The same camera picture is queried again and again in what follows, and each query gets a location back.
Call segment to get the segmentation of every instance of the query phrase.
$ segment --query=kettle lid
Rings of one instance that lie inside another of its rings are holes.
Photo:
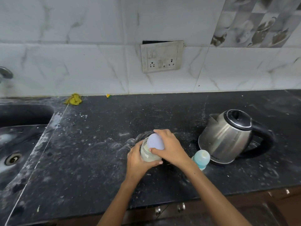
[[[224,118],[228,124],[237,129],[246,130],[251,128],[251,117],[241,110],[230,109],[225,111]]]

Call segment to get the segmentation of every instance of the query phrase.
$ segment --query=yellow cloth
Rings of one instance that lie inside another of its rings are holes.
[[[72,105],[79,105],[82,102],[80,95],[77,93],[74,93],[71,95],[70,98],[68,98],[64,104],[72,104]]]

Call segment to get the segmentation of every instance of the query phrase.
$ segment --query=hand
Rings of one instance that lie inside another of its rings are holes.
[[[126,181],[136,183],[136,185],[150,168],[163,163],[162,160],[156,160],[152,162],[143,161],[140,156],[140,146],[142,142],[143,140],[136,143],[136,145],[128,153]]]
[[[191,160],[182,148],[178,139],[173,133],[170,132],[169,129],[157,129],[154,130],[154,132],[161,136],[165,148],[164,150],[150,148],[151,153],[160,156],[177,167],[181,167],[181,165],[183,165],[183,163],[185,163],[187,160]]]

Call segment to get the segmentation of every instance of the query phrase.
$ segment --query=black kettle handle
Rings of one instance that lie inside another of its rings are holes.
[[[239,155],[239,158],[249,159],[260,156],[266,153],[270,148],[272,148],[275,143],[275,135],[272,131],[268,130],[266,126],[255,120],[252,120],[251,122],[252,132],[254,133],[254,136],[262,138],[262,142],[258,147],[246,152],[242,152]]]

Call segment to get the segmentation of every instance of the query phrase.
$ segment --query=backsplash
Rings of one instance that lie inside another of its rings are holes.
[[[0,0],[0,97],[301,89],[301,0]],[[144,74],[143,40],[184,40]]]

